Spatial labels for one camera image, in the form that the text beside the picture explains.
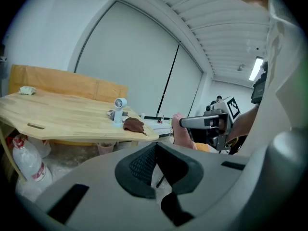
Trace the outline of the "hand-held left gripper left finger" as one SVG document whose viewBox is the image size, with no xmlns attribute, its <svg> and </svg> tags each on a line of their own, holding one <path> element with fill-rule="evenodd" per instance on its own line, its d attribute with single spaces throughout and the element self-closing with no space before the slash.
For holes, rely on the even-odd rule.
<svg viewBox="0 0 308 231">
<path fill-rule="evenodd" d="M 151 143 L 121 159 L 115 168 L 115 178 L 130 195 L 154 199 L 151 182 L 156 165 L 156 144 Z"/>
</svg>

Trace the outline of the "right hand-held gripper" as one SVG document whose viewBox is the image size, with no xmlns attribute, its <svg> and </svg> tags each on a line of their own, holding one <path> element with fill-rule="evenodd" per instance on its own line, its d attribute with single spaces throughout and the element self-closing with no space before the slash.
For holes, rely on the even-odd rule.
<svg viewBox="0 0 308 231">
<path fill-rule="evenodd" d="M 234 97 L 208 105 L 202 116 L 181 118 L 195 143 L 208 144 L 217 151 L 227 150 L 227 136 L 241 112 Z"/>
</svg>

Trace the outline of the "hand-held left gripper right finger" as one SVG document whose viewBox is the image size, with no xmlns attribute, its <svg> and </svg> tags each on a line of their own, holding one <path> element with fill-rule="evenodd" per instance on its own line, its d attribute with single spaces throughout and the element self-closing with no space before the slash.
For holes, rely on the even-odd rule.
<svg viewBox="0 0 308 231">
<path fill-rule="evenodd" d="M 204 176 L 201 163 L 163 143 L 156 144 L 156 162 L 175 194 L 192 193 Z"/>
</svg>

